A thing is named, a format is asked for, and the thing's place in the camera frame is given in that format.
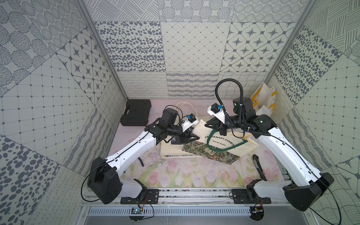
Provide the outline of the starry night canvas tote bag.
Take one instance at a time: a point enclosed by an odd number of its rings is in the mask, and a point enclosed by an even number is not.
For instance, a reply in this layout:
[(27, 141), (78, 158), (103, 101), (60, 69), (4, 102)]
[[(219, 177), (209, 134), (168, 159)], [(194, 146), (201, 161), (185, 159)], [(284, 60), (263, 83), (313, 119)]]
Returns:
[[(199, 113), (197, 107), (188, 101), (180, 101), (176, 105), (176, 107), (182, 109), (183, 106), (191, 107), (194, 115), (199, 118)], [(160, 147), (160, 156), (162, 159), (165, 158), (197, 158), (199, 156), (183, 151), (183, 144), (180, 144), (176, 141), (176, 138), (172, 138), (169, 143), (165, 143), (164, 141), (161, 143)]]

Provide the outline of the green handled floral tote bag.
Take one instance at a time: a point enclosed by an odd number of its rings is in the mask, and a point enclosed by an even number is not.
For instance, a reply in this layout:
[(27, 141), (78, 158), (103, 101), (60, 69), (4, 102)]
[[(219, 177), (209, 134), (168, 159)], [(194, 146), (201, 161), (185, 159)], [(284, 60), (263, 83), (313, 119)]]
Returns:
[(259, 146), (251, 139), (251, 134), (237, 138), (229, 132), (222, 136), (218, 131), (206, 127), (203, 120), (200, 120), (192, 133), (199, 140), (184, 144), (183, 151), (229, 165)]

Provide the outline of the black tool near right arm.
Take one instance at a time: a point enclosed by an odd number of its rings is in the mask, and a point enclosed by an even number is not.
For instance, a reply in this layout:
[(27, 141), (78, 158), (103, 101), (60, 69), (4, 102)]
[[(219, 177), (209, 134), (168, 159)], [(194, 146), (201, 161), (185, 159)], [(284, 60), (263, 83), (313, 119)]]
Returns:
[(262, 167), (261, 167), (261, 164), (260, 164), (260, 161), (259, 161), (259, 157), (258, 157), (256, 154), (254, 154), (254, 155), (252, 156), (252, 158), (253, 158), (254, 165), (255, 165), (255, 167), (256, 167), (259, 175), (260, 175), (260, 178), (261, 178), (262, 180), (264, 180), (264, 181), (267, 181), (267, 179), (266, 179), (266, 177), (265, 177), (265, 173), (264, 173), (264, 171), (263, 171), (263, 169), (262, 169)]

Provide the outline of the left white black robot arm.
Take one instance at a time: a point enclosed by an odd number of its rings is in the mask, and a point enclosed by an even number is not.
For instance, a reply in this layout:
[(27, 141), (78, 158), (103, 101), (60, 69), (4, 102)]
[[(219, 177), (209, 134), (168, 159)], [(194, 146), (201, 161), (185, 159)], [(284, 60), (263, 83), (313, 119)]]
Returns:
[(135, 199), (141, 203), (146, 196), (147, 187), (139, 180), (121, 181), (125, 170), (145, 152), (168, 137), (178, 137), (180, 143), (197, 141), (193, 126), (199, 123), (194, 114), (179, 118), (174, 109), (165, 109), (160, 118), (145, 127), (144, 131), (130, 144), (113, 155), (103, 159), (96, 158), (84, 183), (103, 204), (109, 204), (117, 197)]

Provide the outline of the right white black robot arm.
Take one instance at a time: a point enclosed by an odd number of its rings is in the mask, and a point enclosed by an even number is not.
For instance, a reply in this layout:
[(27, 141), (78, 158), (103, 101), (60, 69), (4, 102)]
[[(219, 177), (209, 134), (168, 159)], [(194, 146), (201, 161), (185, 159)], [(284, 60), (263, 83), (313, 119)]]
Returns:
[(240, 128), (252, 134), (273, 153), (291, 178), (286, 182), (252, 181), (247, 185), (250, 201), (257, 202), (260, 198), (284, 200), (304, 212), (330, 189), (334, 178), (327, 172), (320, 172), (289, 144), (268, 115), (257, 115), (249, 98), (244, 101), (234, 99), (233, 111), (235, 115), (230, 116), (223, 105), (211, 105), (207, 112), (212, 119), (206, 122), (206, 127), (222, 136), (231, 128)]

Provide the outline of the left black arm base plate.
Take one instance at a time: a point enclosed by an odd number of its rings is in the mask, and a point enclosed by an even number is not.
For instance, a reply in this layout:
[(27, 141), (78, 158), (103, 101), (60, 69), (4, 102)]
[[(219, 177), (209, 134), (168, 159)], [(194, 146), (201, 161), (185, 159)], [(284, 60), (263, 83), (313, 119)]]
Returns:
[(147, 189), (142, 191), (137, 198), (122, 197), (121, 204), (157, 204), (159, 198), (159, 189)]

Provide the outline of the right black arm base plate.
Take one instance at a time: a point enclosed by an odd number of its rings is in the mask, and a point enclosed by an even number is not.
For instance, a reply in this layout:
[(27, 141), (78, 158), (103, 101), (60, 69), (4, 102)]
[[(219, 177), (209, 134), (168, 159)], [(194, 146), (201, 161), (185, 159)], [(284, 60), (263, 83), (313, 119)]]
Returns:
[(234, 204), (271, 204), (270, 198), (260, 198), (254, 191), (245, 188), (232, 189), (229, 197)]

